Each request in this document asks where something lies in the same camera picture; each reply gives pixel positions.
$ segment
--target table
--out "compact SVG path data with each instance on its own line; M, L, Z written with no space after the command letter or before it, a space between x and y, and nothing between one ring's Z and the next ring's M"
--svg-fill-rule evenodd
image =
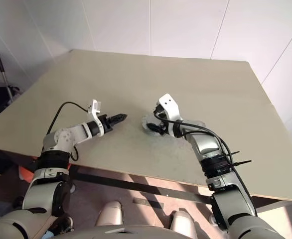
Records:
M78 146L74 164L206 186L190 144L142 130L162 95L170 93L184 119L201 120L239 150L235 161L252 195L292 201L292 138L249 63L73 50L0 114L0 149L39 156L59 106L102 102L102 113L127 119L102 138ZM53 129L86 121L65 106Z

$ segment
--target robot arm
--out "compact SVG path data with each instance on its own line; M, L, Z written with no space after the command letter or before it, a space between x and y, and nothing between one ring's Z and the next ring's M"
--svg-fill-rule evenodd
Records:
M282 237L266 222L257 217L249 192L242 182L224 142L214 132L205 128L200 121L183 120L175 100L166 94L162 96L152 116L143 120L144 128L157 134L185 137L191 144L206 176L212 211L220 229L228 231L231 239Z
M0 239L40 239L53 222L67 211L71 186L67 168L74 146L94 136L102 137L113 129L113 125L127 117L125 114L97 117L99 105L93 100L88 110L88 123L59 129L44 138L43 151L22 210L0 218Z

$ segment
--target white tiled wall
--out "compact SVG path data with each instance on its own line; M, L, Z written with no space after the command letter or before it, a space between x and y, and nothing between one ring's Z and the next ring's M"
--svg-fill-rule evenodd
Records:
M0 0L12 84L75 48L246 60L292 133L292 0Z

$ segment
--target floor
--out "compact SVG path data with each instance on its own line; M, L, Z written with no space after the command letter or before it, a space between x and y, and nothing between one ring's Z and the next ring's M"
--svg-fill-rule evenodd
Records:
M80 172L138 182L169 189L210 195L205 188L181 185L153 178L108 172L104 170L81 168ZM169 227L170 214L176 210L184 210L193 217L197 232L202 238L225 239L228 235L213 227L208 222L211 215L209 205L191 201L174 199L166 196L155 196L147 193L126 190L111 186L98 185L82 181L74 181L76 191L71 195L69 214L74 220L74 228L93 227L103 205L118 200L123 205L124 224L152 225ZM18 178L17 167L12 167L0 177L0 200L12 202L17 196L24 195L28 183ZM259 217L267 221L275 230L287 239L292 239L292 205L259 213Z

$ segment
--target black wire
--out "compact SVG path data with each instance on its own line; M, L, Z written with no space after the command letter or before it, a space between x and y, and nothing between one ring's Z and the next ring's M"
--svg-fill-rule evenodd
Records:
M83 107L81 107L79 104L77 104L77 103L75 103L75 102L71 102L71 101L64 102L63 104L61 104L60 108L58 108L58 110L57 110L57 112L56 112L56 114L55 114L55 116L54 116L54 119L52 120L52 123L51 123L50 127L49 127L48 130L47 130L46 135L48 135L49 133L51 133L51 130L52 130L52 128L53 128L53 125L54 125L54 123L55 123L55 121L56 121L58 115L60 114L60 112L61 112L63 106L65 106L66 104L73 104L73 105L77 106L78 108L82 109L83 111L87 112L86 109L84 109ZM72 159L73 161L77 161L77 160L78 160L78 151L77 151L77 148L76 148L75 146L74 146L74 149L75 149L75 152L76 152L76 158L74 158L73 155L72 155L72 153L71 153L71 159Z
M237 170L236 170L235 167L233 166L233 157L232 157L231 151L230 151L228 145L225 143L225 141L222 140L222 138L220 138L220 137L219 137L215 132L213 132L212 130L210 130L210 129L208 129L208 128L205 128L205 127L202 127L202 126L199 126L199 125L195 125L195 124L191 124L191 123L183 123L183 122L178 122L178 121L173 121L173 120L163 119L163 118L157 116L155 113L154 113L154 116L155 116L155 118L157 118L157 119L159 119L159 120L161 120L161 121L163 121L163 122L167 122L167 123L176 123L176 124L179 124L179 125L184 125L184 126L190 126L190 127L195 127L195 128L203 129L203 130L194 130L194 131L188 131L188 132L185 132L185 133L183 133L180 137L183 137L183 136L185 136L185 135L187 135L187 134L190 134L190 133L205 133L205 134L208 134L208 135L214 136L214 137L218 140L218 142L219 142L219 144L220 144L221 151L226 155L226 153L225 153L225 151L224 151L224 149L223 149L223 147L222 147L222 145L224 145L225 148L226 148L226 150L227 150L227 154L228 154L228 156L229 156L230 159L228 158L227 155L226 155L225 158L226 158L228 164L230 165L231 169L232 169L232 170L234 171L234 173L236 174L236 176L237 176L239 182L242 184L242 187L244 188L246 194L248 195L248 197L249 197L249 199L250 199L250 201L251 201L251 203L252 203L252 205L253 205L253 207L254 207L255 215L257 216L257 209L256 209L256 207L255 207L255 204L254 204L254 202L253 202L253 200L252 200L252 198L251 198L251 196L250 196L250 194L249 194L249 191L248 191L246 185L244 184L244 182L242 181L241 177L239 176L239 173L237 172Z

